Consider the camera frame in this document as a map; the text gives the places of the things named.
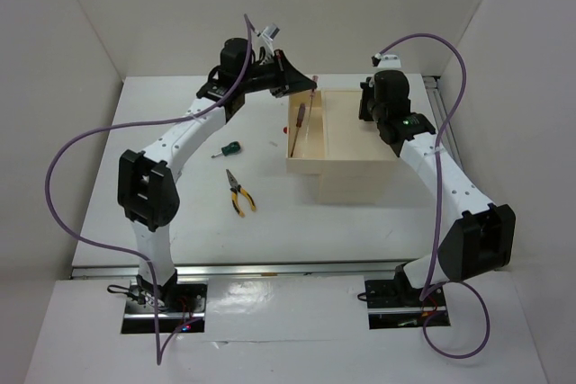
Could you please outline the yellow black pliers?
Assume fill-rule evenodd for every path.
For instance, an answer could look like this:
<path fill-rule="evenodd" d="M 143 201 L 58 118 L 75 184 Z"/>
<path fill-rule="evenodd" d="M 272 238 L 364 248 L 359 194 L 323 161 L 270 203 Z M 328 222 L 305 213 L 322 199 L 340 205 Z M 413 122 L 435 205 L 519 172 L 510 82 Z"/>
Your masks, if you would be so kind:
<path fill-rule="evenodd" d="M 236 213 L 241 218 L 245 217 L 245 212 L 241 209 L 239 205 L 239 196 L 244 197 L 249 204 L 250 210 L 256 212 L 257 206 L 252 196 L 241 186 L 241 184 L 238 182 L 236 177 L 232 174 L 232 172 L 229 169 L 226 170 L 226 175 L 229 181 L 229 189 L 231 192 L 232 205 Z"/>

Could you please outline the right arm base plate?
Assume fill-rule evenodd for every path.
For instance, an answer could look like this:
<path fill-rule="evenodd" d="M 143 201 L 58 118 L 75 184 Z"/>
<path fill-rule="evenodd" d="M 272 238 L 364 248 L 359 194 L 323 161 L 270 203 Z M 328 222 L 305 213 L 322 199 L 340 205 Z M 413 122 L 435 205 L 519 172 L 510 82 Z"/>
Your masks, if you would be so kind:
<path fill-rule="evenodd" d="M 366 280 L 356 298 L 367 306 L 371 330 L 450 326 L 443 289 L 436 289 L 424 300 L 420 290 L 401 291 L 393 280 Z"/>

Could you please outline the beige top drawer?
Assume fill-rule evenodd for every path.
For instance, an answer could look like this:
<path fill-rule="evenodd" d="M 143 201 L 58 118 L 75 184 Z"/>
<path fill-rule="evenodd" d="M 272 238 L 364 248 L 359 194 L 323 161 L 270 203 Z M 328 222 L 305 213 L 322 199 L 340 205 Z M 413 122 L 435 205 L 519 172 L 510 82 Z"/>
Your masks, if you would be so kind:
<path fill-rule="evenodd" d="M 287 172 L 290 174 L 320 174 L 325 159 L 324 106 L 321 91 L 316 92 L 310 120 L 309 141 L 307 144 L 304 142 L 309 97 L 310 92 L 302 92 L 290 95 L 288 100 L 287 127 L 289 131 L 285 163 Z M 293 157 L 290 157 L 297 111 L 301 103 L 306 105 L 306 112 Z"/>

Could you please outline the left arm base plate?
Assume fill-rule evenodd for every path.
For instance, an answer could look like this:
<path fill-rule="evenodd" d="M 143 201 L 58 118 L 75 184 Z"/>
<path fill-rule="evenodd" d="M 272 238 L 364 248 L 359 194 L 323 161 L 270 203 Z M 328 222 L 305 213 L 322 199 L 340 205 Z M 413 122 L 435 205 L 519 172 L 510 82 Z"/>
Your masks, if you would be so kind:
<path fill-rule="evenodd" d="M 154 334 L 154 310 L 152 295 L 136 284 L 121 286 L 110 284 L 106 288 L 112 295 L 125 298 L 121 333 L 123 335 Z M 208 284 L 205 282 L 183 283 L 175 286 L 175 294 L 158 302 L 159 332 L 171 334 L 179 326 L 180 333 L 203 333 Z"/>

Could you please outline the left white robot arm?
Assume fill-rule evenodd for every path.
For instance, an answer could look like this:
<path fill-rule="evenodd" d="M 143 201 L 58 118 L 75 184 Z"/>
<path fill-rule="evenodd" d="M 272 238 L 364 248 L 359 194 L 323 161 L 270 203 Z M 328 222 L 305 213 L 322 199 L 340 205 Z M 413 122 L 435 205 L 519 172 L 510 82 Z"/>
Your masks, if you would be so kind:
<path fill-rule="evenodd" d="M 281 98 L 316 87 L 282 50 L 265 44 L 256 53 L 247 40 L 229 39 L 184 121 L 141 151 L 127 150 L 121 155 L 117 198 L 131 223 L 137 250 L 144 256 L 137 283 L 154 309 L 169 310 L 177 301 L 169 225 L 179 210 L 176 183 L 188 159 L 231 120 L 247 94 L 267 90 Z"/>

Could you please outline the red long thin screwdriver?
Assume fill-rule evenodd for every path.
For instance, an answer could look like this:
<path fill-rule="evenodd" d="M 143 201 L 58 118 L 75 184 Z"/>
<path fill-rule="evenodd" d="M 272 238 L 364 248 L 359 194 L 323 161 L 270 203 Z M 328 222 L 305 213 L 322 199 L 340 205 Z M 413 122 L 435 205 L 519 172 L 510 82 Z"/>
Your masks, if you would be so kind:
<path fill-rule="evenodd" d="M 313 75 L 312 76 L 312 81 L 315 83 L 316 87 L 314 89 L 312 89 L 310 91 L 310 97 L 309 97 L 309 105 L 308 105 L 308 111 L 307 111 L 307 117 L 306 117 L 306 128 L 305 128 L 305 143 L 307 144 L 309 141 L 309 135 L 310 135 L 310 124 L 311 124 L 311 115 L 312 115 L 312 108 L 313 108 L 313 104 L 314 104 L 314 99 L 315 99 L 315 95 L 317 92 L 317 88 L 318 88 L 318 81 L 319 81 L 319 76 L 318 75 Z"/>

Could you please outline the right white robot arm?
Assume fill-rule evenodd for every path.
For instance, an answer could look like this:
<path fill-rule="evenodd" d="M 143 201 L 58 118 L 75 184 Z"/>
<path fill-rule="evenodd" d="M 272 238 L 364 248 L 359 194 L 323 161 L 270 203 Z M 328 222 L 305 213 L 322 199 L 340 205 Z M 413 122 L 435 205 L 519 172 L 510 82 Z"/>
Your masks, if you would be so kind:
<path fill-rule="evenodd" d="M 428 118 L 411 109 L 408 78 L 383 70 L 361 84 L 359 118 L 372 121 L 381 140 L 436 199 L 433 250 L 396 267 L 391 287 L 369 300 L 416 306 L 434 286 L 467 281 L 509 264 L 516 215 L 483 194 L 439 142 Z"/>

